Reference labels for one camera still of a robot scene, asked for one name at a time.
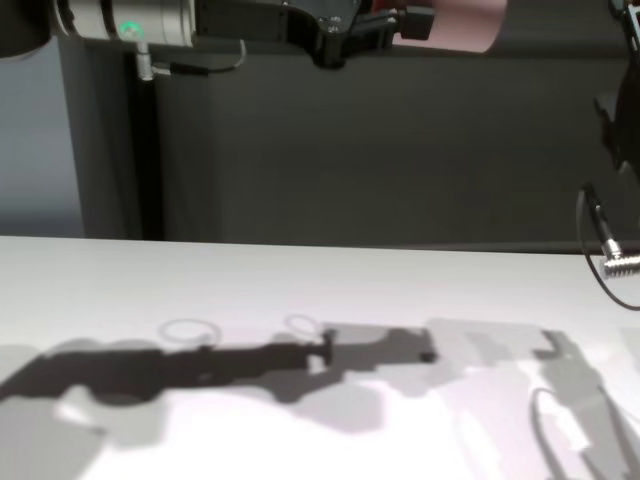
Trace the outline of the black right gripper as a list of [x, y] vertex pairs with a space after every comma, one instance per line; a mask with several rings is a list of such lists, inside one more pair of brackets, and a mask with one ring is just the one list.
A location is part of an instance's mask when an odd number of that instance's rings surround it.
[[594, 108], [601, 141], [617, 171], [639, 170], [639, 0], [609, 0], [612, 17], [629, 45], [627, 68], [616, 92], [599, 94]]

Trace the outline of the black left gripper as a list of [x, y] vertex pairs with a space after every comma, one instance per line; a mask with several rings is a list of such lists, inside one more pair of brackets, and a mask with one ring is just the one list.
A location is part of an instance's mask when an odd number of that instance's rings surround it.
[[397, 35], [428, 40], [434, 24], [433, 4], [309, 0], [196, 1], [194, 6], [197, 39], [286, 43], [304, 50], [320, 68], [344, 65], [345, 42], [347, 51], [384, 50]]

